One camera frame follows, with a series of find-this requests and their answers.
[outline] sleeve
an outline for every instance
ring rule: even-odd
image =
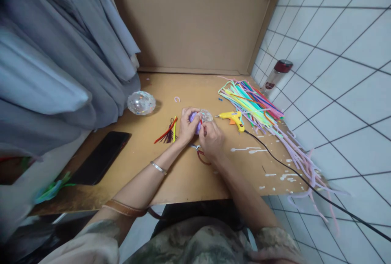
[[[47,255],[40,264],[118,264],[119,228],[101,220],[83,229],[73,240]]]
[[[295,241],[279,227],[264,227],[255,236],[258,251],[249,253],[249,257],[256,263],[267,260],[284,259],[296,264],[306,264]]]

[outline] table surface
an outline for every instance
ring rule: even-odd
[[[62,177],[67,171],[74,173],[108,132],[130,133],[130,140],[100,183],[95,186],[65,187],[54,199],[35,206],[31,215],[100,209],[151,160],[168,148],[169,144],[154,144],[154,141],[168,129],[171,118],[175,115],[180,116],[183,107],[194,106],[207,109],[213,116],[234,110],[228,100],[219,100],[220,96],[217,91],[227,81],[218,76],[159,73],[140,73],[139,75],[141,90],[151,93],[156,98],[155,111],[148,116],[138,116],[126,109],[117,123],[91,133],[60,174]],[[251,77],[235,78],[246,79],[252,86],[257,86]],[[180,97],[181,102],[176,103],[175,96]],[[267,151],[253,153],[252,150],[257,149],[246,149],[248,147],[263,149],[263,146],[253,137],[246,133],[239,134],[236,125],[229,125],[227,119],[215,118],[215,121],[226,135],[225,152],[233,165],[261,196],[303,192],[308,188],[297,177],[294,177],[297,179],[292,182],[287,179],[282,180],[282,175],[286,174],[287,168],[275,161]],[[250,123],[244,118],[243,121],[245,128],[253,132]],[[280,128],[288,129],[284,123],[280,124]],[[258,136],[261,136],[261,141],[267,145],[276,158],[286,164],[289,163],[287,159],[291,157],[277,137],[270,134],[264,135],[261,131],[258,132]],[[192,142],[199,145],[198,136]],[[198,160],[196,150],[188,147],[174,162],[151,204],[229,197],[230,194],[220,175],[211,166],[202,164]]]

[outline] hot glue gun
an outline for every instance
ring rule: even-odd
[[[240,121],[240,117],[242,116],[242,113],[240,111],[231,111],[231,112],[224,112],[220,113],[219,115],[216,115],[215,117],[219,117],[221,119],[230,119],[229,124],[236,124],[237,125],[237,130],[239,132],[244,132],[244,126]]]

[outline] left hand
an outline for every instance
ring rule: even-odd
[[[201,120],[201,113],[198,113],[192,122],[189,121],[189,116],[193,112],[200,112],[199,108],[188,107],[182,109],[180,118],[179,138],[177,139],[183,146],[186,146],[194,137],[198,123]]]

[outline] power cord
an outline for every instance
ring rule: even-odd
[[[275,158],[273,156],[273,154],[269,151],[269,149],[266,147],[266,145],[264,143],[261,142],[261,140],[259,140],[256,136],[254,136],[253,134],[251,134],[248,130],[244,130],[245,133],[253,136],[255,139],[258,140],[258,142],[260,142],[265,148],[266,150],[269,152],[269,154],[277,161],[279,162],[280,164],[282,164],[283,166],[285,166],[286,168],[289,168],[290,170],[292,170],[294,173],[296,173],[315,193],[318,194],[319,197],[321,197],[323,200],[329,202],[331,205],[335,206],[336,208],[340,209],[341,211],[345,212],[346,214],[348,214],[349,216],[351,216],[352,218],[358,220],[359,222],[361,222],[362,224],[364,224],[365,226],[369,227],[370,229],[372,229],[374,232],[376,232],[377,234],[381,235],[383,238],[385,238],[386,240],[388,240],[389,242],[391,242],[391,238],[388,237],[387,235],[385,235],[384,233],[382,233],[380,230],[374,228],[372,225],[370,225],[369,223],[365,222],[364,220],[362,220],[361,218],[357,217],[356,215],[354,215],[353,213],[350,213],[349,211],[347,211],[346,209],[338,206],[337,204],[335,204],[334,202],[330,201],[329,199],[327,199],[326,197],[324,197],[323,195],[321,195],[313,186],[310,185],[309,182],[307,182],[296,170],[294,170],[293,168],[287,166],[286,164],[282,163],[280,160],[278,160],[277,158]]]

